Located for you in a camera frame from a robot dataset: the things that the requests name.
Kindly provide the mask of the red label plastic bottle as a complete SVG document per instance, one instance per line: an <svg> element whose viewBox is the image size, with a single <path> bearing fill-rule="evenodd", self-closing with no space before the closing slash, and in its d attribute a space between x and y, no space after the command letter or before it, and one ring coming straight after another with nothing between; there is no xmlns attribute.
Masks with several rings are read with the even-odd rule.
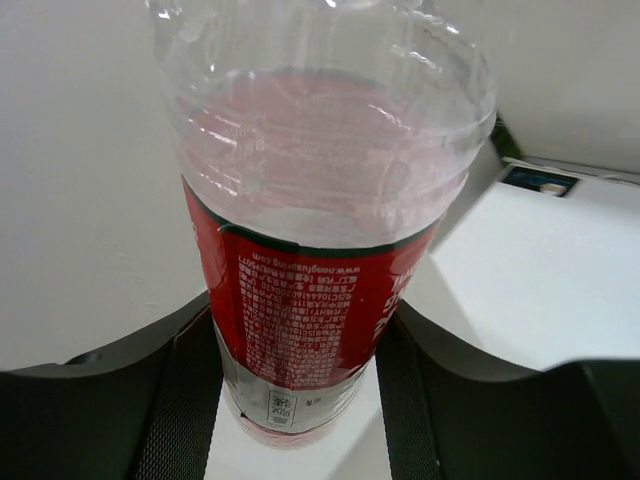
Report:
<svg viewBox="0 0 640 480"><path fill-rule="evenodd" d="M323 435L496 118L423 1L146 5L224 381L256 439Z"/></svg>

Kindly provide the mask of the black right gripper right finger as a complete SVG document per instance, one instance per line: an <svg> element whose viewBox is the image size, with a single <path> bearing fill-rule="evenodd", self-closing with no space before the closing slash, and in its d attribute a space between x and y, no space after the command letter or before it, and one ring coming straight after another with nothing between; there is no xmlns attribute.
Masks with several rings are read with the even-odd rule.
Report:
<svg viewBox="0 0 640 480"><path fill-rule="evenodd" d="M395 479L635 479L639 364L538 372L449 333L407 303L376 351Z"/></svg>

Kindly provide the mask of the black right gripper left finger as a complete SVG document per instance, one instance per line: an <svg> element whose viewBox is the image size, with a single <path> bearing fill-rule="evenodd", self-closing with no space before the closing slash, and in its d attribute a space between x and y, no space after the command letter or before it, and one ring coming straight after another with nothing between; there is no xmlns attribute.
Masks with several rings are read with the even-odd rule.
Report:
<svg viewBox="0 0 640 480"><path fill-rule="evenodd" d="M4 479L202 479L220 353L202 293L63 364L1 374Z"/></svg>

